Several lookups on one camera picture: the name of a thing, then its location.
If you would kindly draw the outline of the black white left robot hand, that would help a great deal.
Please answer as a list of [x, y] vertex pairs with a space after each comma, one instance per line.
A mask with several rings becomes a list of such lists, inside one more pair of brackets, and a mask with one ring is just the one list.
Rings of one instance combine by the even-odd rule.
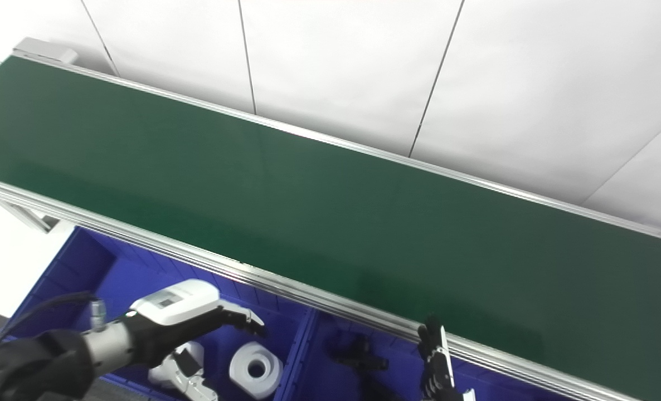
[[178, 348], [221, 328], [233, 326], [265, 337], [266, 324], [252, 310], [222, 299], [219, 289], [187, 279], [132, 303], [119, 317], [131, 340], [129, 366], [162, 367], [172, 385], [190, 400], [219, 400], [190, 351]]

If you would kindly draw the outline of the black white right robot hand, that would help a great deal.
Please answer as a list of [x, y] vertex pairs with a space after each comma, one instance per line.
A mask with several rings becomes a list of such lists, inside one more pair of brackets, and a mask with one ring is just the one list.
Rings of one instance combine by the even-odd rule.
[[417, 328], [418, 353], [423, 360], [420, 379], [422, 400], [476, 400], [473, 389], [458, 391], [449, 353], [447, 333], [435, 315], [429, 315]]

